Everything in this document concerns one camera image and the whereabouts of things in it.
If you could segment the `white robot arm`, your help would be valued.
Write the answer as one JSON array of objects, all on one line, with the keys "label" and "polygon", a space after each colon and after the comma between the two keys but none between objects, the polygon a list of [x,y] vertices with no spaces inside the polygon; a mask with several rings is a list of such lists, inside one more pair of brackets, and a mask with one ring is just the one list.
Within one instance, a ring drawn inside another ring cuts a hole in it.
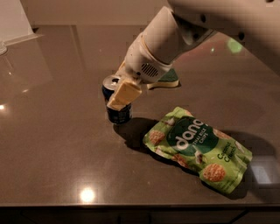
[{"label": "white robot arm", "polygon": [[280,0],[167,0],[130,45],[108,107],[121,110],[158,81],[181,54],[215,33],[237,41],[275,73],[280,72]]}]

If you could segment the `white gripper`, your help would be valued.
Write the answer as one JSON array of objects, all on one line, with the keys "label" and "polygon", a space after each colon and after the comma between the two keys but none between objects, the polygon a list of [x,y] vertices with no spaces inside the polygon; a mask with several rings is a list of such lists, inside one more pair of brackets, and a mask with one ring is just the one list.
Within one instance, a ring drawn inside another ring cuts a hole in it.
[{"label": "white gripper", "polygon": [[[172,60],[164,61],[156,56],[145,43],[141,32],[128,48],[124,61],[115,72],[122,79],[125,72],[143,83],[154,83],[161,79],[172,67]],[[107,106],[120,111],[131,104],[142,93],[141,86],[133,81],[123,80],[110,96]]]}]

